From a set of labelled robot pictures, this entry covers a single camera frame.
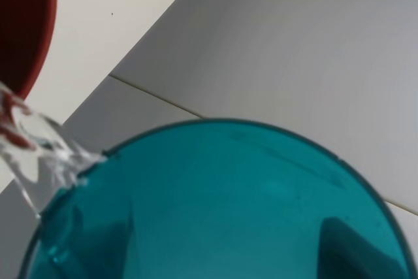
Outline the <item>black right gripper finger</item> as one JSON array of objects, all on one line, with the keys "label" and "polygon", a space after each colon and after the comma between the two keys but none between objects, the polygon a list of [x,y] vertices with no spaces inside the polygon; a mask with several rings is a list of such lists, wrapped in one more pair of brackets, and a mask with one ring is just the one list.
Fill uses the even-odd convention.
[{"label": "black right gripper finger", "polygon": [[400,263],[338,218],[327,218],[319,236],[320,278],[404,278]]}]

